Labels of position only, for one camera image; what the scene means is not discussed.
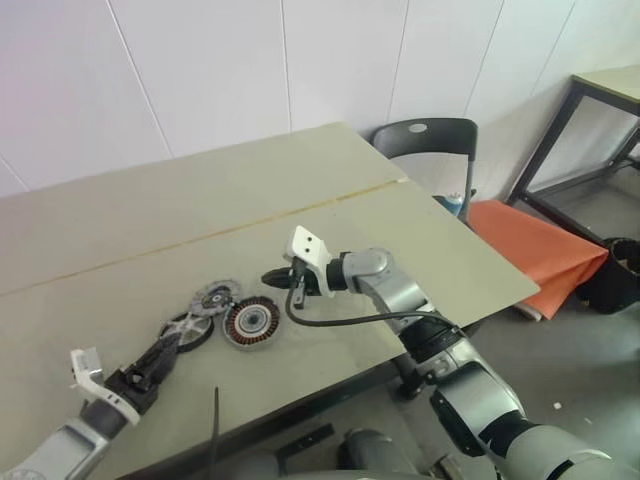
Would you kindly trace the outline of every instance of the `white wall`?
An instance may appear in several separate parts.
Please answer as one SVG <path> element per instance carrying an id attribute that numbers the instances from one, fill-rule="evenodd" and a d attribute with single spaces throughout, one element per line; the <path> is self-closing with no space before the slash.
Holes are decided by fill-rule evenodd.
<path id="1" fill-rule="evenodd" d="M 416 116 L 478 122 L 474 183 L 499 196 L 571 73 L 640 62 L 639 23 L 638 0 L 3 0 L 0 196 L 335 120 L 368 134 Z M 582 105 L 549 159 L 561 167 L 541 173 L 592 164 L 630 122 Z M 463 162 L 438 158 L 398 164 L 458 189 Z"/>

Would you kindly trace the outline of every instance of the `silver robot arm segment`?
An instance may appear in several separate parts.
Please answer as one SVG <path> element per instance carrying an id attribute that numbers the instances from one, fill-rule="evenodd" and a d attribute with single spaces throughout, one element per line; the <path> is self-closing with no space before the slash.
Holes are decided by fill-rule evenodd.
<path id="1" fill-rule="evenodd" d="M 411 359 L 401 375 L 435 385 L 431 404 L 457 447 L 470 456 L 487 455 L 510 480 L 637 479 L 603 452 L 557 427 L 529 421 L 511 387 L 476 351 L 460 328 L 442 317 L 420 286 L 380 248 L 345 252 L 339 258 L 303 227 L 294 231 L 285 258 L 292 268 L 263 276 L 288 288 L 288 303 L 304 307 L 306 295 L 336 290 L 367 295 L 380 315 L 336 321 L 293 321 L 310 326 L 352 325 L 384 319 Z"/>

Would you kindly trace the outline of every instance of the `metal disc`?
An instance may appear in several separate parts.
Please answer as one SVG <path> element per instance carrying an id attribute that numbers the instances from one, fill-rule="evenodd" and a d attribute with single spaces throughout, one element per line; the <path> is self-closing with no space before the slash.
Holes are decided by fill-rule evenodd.
<path id="1" fill-rule="evenodd" d="M 198 290 L 189 311 L 199 317 L 225 313 L 240 298 L 240 285 L 233 280 L 213 282 Z"/>
<path id="2" fill-rule="evenodd" d="M 179 333 L 178 353 L 185 353 L 206 342 L 214 329 L 215 324 L 211 317 L 198 317 L 187 312 L 165 323 L 159 337 Z"/>
<path id="3" fill-rule="evenodd" d="M 267 297 L 251 297 L 235 304 L 224 319 L 224 336 L 235 347 L 253 349 L 273 339 L 280 325 L 280 310 Z"/>

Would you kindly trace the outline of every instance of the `beige table top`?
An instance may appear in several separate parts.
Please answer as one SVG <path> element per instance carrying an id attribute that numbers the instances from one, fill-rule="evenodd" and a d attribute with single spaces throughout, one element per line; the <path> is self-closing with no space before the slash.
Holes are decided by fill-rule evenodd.
<path id="1" fill-rule="evenodd" d="M 106 372 L 126 365 L 152 343 L 163 321 L 183 311 L 192 294 L 213 280 L 233 277 L 243 285 L 245 295 L 267 294 L 282 305 L 284 293 L 261 285 L 259 277 L 283 265 L 280 257 L 284 242 L 297 224 L 325 239 L 335 253 L 369 246 L 389 249 L 436 306 L 460 325 L 537 291 L 527 277 L 426 192 L 411 182 L 394 181 L 394 176 L 401 178 L 395 167 L 388 168 L 389 162 L 348 129 L 331 125 L 290 137 L 251 144 L 250 150 L 255 152 L 263 143 L 267 150 L 273 147 L 270 158 L 281 162 L 270 172 L 264 170 L 263 175 L 270 175 L 261 180 L 276 177 L 278 168 L 288 170 L 291 165 L 283 158 L 295 158 L 306 165 L 299 168 L 299 175 L 322 179 L 327 184 L 323 188 L 311 182 L 306 191 L 296 190 L 299 196 L 291 196 L 282 191 L 238 187 L 252 194 L 239 195 L 237 202 L 225 203 L 224 198 L 218 198 L 225 208 L 207 210 L 196 202 L 192 214 L 188 202 L 181 199 L 193 195 L 189 197 L 192 201 L 200 200 L 205 194 L 188 193 L 179 187 L 181 182 L 174 181 L 176 176 L 197 181 L 207 173 L 212 178 L 220 175 L 220 170 L 233 170 L 236 166 L 202 159 L 226 158 L 226 162 L 233 162 L 234 149 L 242 153 L 249 148 L 239 145 L 224 149 L 224 157 L 212 152 L 176 162 L 197 174 L 157 164 L 144 167 L 145 174 L 134 169 L 68 184 L 70 191 L 61 186 L 0 202 L 3 225 L 12 220 L 22 228 L 19 235 L 4 229 L 0 233 L 0 258 L 11 265 L 0 273 L 5 289 L 0 295 L 0 364 L 4 367 L 0 370 L 0 471 L 21 461 L 65 418 L 77 414 L 81 402 L 68 388 L 70 350 L 96 346 Z M 322 145 L 315 148 L 316 142 L 327 141 L 344 145 L 352 156 L 342 156 L 338 161 L 340 154 L 331 153 L 333 150 Z M 298 148 L 306 149 L 310 156 L 299 157 Z M 318 164 L 324 157 L 311 153 L 316 151 L 324 151 L 334 160 Z M 329 164 L 336 168 L 340 164 L 343 175 L 336 179 L 323 176 Z M 358 180 L 355 177 L 364 165 L 367 180 Z M 170 174 L 157 173 L 156 169 L 169 170 Z M 138 181 L 153 178 L 156 183 L 153 188 L 141 186 L 143 198 L 138 198 L 128 175 Z M 229 184 L 241 183 L 231 176 L 228 180 Z M 80 185 L 84 182 L 95 188 Z M 120 186 L 132 202 L 126 210 L 109 188 Z M 157 198 L 163 198 L 160 194 L 172 186 L 173 198 L 180 204 L 175 209 L 170 208 L 170 200 L 156 208 L 146 198 L 156 192 Z M 233 187 L 227 185 L 218 191 L 228 193 Z M 287 201 L 279 200 L 282 196 Z M 105 206 L 105 199 L 123 210 L 112 212 Z M 75 216 L 65 215 L 63 207 Z M 96 220 L 95 211 L 106 213 L 103 222 Z M 36 222 L 12 218 L 32 214 L 34 219 L 48 218 L 44 214 L 38 217 L 38 212 L 56 213 L 55 221 L 45 221 L 41 230 Z M 269 216 L 260 217 L 261 212 Z M 224 230 L 217 230 L 218 222 L 211 218 L 219 219 Z M 71 235 L 69 229 L 79 236 Z M 109 241 L 100 242 L 101 234 Z M 13 237 L 23 240 L 26 251 L 17 248 Z M 73 245 L 67 244 L 76 238 Z M 11 252 L 20 257 L 20 262 L 10 258 L 5 247 L 13 247 Z M 47 258 L 31 252 L 38 248 L 50 257 L 65 256 L 69 267 L 63 261 L 46 263 L 42 269 L 37 263 L 29 263 L 30 253 L 38 259 Z M 82 254 L 81 259 L 73 257 L 73 248 Z M 15 282 L 12 269 L 19 267 L 29 272 Z M 372 312 L 368 299 L 348 294 L 339 294 L 333 300 L 310 299 L 305 311 L 309 317 L 318 318 L 366 312 Z M 270 348 L 252 353 L 234 350 L 215 332 L 205 345 L 179 358 L 156 404 L 135 429 L 127 428 L 116 439 L 93 478 L 114 478 L 204 441 L 209 435 L 214 385 L 221 387 L 224 432 L 402 351 L 397 338 L 381 323 L 313 329 L 285 319 L 280 338 Z"/>
<path id="2" fill-rule="evenodd" d="M 573 78 L 640 104 L 640 65 L 580 73 Z"/>

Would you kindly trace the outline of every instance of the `cable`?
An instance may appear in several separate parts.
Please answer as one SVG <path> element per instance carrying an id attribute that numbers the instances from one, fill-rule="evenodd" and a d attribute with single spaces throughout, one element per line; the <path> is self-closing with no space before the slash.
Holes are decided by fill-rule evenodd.
<path id="1" fill-rule="evenodd" d="M 445 324 L 447 327 L 455 328 L 459 330 L 458 326 L 447 320 L 445 317 L 436 312 L 421 312 L 418 310 L 412 310 L 407 312 L 388 312 L 388 313 L 379 313 L 377 315 L 369 315 L 366 317 L 354 317 L 354 318 L 345 318 L 341 320 L 307 320 L 304 318 L 298 317 L 291 308 L 291 303 L 293 300 L 293 292 L 296 289 L 296 285 L 298 284 L 300 278 L 300 270 L 296 271 L 296 280 L 291 283 L 289 287 L 289 292 L 287 293 L 287 299 L 285 301 L 285 311 L 291 320 L 295 323 L 299 323 L 300 325 L 305 325 L 307 327 L 341 327 L 345 325 L 358 325 L 360 323 L 369 323 L 369 322 L 377 322 L 380 320 L 389 320 L 391 318 L 406 318 L 406 317 L 421 317 L 425 320 L 436 321 L 441 324 Z"/>

